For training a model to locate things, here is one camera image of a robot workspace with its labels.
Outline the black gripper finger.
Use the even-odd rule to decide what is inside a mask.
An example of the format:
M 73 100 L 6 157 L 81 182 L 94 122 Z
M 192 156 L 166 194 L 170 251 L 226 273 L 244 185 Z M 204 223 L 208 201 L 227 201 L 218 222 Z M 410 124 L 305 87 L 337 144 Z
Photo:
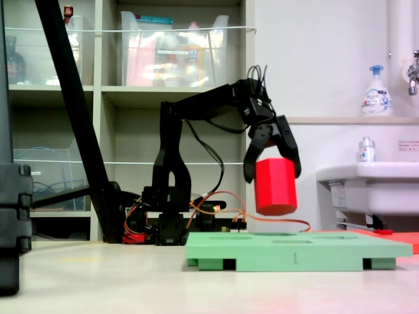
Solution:
M 301 175 L 302 167 L 299 157 L 299 150 L 295 140 L 284 140 L 279 147 L 279 152 L 282 157 L 293 162 L 295 178 L 298 179 Z
M 244 179 L 246 183 L 251 183 L 255 178 L 255 165 L 263 151 L 263 141 L 253 138 L 249 144 L 244 157 Z

